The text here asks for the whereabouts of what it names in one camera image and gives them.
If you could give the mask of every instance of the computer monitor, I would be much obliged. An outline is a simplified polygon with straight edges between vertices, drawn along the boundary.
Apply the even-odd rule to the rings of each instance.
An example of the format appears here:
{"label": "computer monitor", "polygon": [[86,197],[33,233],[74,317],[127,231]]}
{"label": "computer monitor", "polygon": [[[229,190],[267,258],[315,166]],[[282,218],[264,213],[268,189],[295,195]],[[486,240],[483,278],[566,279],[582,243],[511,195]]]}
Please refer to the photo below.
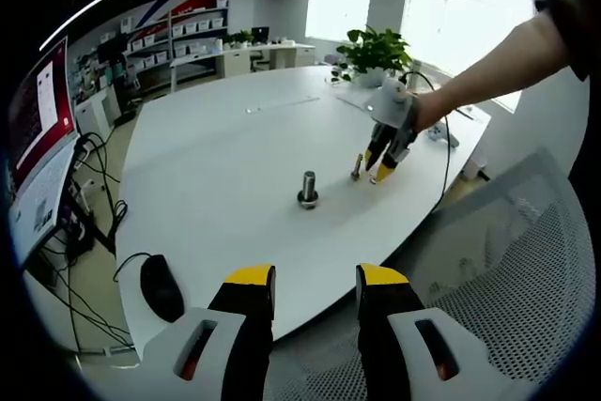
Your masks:
{"label": "computer monitor", "polygon": [[270,38],[270,28],[269,27],[253,27],[251,30],[253,34],[253,44],[257,42],[265,42],[267,43]]}
{"label": "computer monitor", "polygon": [[8,106],[8,165],[15,192],[75,134],[64,38],[29,71]]}

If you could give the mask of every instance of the human arm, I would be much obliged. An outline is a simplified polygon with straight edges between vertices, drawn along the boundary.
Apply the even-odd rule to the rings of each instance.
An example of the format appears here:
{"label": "human arm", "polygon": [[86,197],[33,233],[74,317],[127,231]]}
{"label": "human arm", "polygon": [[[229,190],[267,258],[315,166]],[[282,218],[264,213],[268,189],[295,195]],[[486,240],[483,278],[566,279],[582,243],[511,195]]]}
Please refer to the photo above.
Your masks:
{"label": "human arm", "polygon": [[550,14],[539,13],[446,85],[420,94],[416,131],[432,126],[455,108],[535,85],[569,63],[568,49]]}

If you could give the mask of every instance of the white table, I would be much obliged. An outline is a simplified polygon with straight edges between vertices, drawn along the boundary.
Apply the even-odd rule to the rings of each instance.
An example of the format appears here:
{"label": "white table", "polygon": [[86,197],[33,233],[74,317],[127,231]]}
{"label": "white table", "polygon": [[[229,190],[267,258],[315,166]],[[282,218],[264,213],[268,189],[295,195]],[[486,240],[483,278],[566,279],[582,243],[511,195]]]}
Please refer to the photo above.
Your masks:
{"label": "white table", "polygon": [[[329,71],[258,72],[146,104],[121,178],[130,209],[116,235],[117,265],[133,253],[164,254],[190,308],[207,307],[234,270],[274,264],[278,339],[351,290],[358,263],[382,263],[439,199],[447,145],[422,133],[383,183],[353,182],[349,173],[374,122],[337,99],[361,93],[328,85]],[[461,143],[452,150],[449,185],[485,131],[489,116],[479,117],[449,117]],[[306,170],[316,172],[319,192],[309,211],[296,201]],[[140,355],[168,325],[140,291],[143,262],[137,257],[119,273]]]}
{"label": "white table", "polygon": [[288,63],[279,60],[282,58],[279,57],[279,54],[296,52],[303,49],[314,49],[316,46],[312,46],[309,44],[263,44],[259,46],[249,46],[243,49],[228,49],[226,51],[216,52],[212,54],[189,54],[185,56],[181,56],[179,58],[175,58],[169,68],[171,68],[171,92],[175,93],[177,88],[177,67],[181,65],[187,65],[189,63],[194,63],[201,60],[206,60],[209,58],[223,58],[225,55],[229,54],[240,54],[240,53],[250,53],[250,52],[271,52],[274,53],[275,57],[278,57],[278,64],[280,66],[285,65],[286,67],[292,67],[293,65],[289,64],[289,60],[293,60],[294,58],[287,58]]}

